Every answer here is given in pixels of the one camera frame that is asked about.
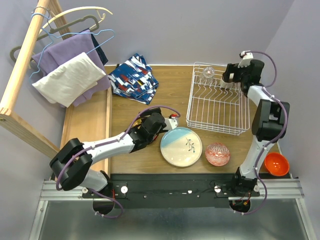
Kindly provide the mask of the clear drinking glass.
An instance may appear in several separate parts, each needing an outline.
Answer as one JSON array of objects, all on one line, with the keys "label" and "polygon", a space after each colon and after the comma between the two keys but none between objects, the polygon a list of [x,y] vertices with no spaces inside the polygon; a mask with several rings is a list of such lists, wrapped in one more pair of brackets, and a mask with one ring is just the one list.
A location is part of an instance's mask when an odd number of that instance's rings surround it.
[{"label": "clear drinking glass", "polygon": [[199,82],[205,86],[210,86],[213,83],[215,70],[208,66],[200,74]]}]

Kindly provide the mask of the white wire dish rack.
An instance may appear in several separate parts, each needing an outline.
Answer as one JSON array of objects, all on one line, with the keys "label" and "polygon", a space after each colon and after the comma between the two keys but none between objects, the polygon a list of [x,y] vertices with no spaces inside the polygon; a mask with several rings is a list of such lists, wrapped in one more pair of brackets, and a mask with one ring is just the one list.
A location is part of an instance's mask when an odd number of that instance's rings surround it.
[{"label": "white wire dish rack", "polygon": [[[214,69],[211,85],[200,83],[206,67]],[[195,62],[192,69],[186,123],[189,128],[238,136],[251,128],[250,101],[244,96],[239,83],[231,89],[219,86],[226,67]]]}]

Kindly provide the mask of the yellow patterned lacquer plate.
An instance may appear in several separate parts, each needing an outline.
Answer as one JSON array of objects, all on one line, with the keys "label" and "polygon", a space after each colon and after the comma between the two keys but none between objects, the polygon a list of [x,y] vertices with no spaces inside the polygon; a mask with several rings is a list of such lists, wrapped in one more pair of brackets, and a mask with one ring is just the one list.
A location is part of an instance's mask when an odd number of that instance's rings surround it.
[{"label": "yellow patterned lacquer plate", "polygon": [[140,128],[140,126],[146,121],[146,119],[149,117],[149,115],[146,116],[140,116],[137,120],[134,121],[132,128],[138,127]]}]

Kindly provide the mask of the metal cup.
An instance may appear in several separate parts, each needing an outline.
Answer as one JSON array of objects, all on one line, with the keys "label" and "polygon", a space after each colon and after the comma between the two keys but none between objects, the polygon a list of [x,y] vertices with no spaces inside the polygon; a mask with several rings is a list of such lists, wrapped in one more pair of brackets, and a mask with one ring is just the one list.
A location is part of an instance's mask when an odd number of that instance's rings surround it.
[{"label": "metal cup", "polygon": [[229,78],[229,81],[225,81],[225,78],[222,77],[220,82],[219,82],[219,86],[223,89],[231,89],[234,85],[234,82],[233,82],[233,75],[230,76]]}]

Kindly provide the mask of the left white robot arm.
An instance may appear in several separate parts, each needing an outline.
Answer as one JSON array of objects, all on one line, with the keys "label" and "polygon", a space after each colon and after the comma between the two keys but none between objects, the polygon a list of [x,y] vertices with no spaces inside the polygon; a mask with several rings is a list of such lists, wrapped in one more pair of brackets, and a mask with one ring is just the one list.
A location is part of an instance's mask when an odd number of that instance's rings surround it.
[{"label": "left white robot arm", "polygon": [[113,156],[144,149],[159,134],[178,126],[173,115],[163,117],[158,107],[148,109],[138,119],[140,124],[131,124],[125,132],[114,137],[91,142],[81,142],[78,138],[69,140],[49,163],[57,178],[57,189],[69,191],[82,186],[100,192],[108,185],[110,178],[102,171],[92,170],[92,165]]}]

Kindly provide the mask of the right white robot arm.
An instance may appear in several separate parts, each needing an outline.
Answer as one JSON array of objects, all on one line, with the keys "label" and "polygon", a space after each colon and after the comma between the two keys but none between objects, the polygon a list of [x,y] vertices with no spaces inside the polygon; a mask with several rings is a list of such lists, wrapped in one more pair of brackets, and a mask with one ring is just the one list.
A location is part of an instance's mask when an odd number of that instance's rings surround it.
[{"label": "right white robot arm", "polygon": [[247,66],[229,63],[222,74],[224,83],[239,83],[245,97],[257,106],[251,126],[252,144],[228,187],[234,195],[254,191],[265,157],[287,130],[290,104],[275,98],[260,83],[264,66],[257,59],[251,59]]}]

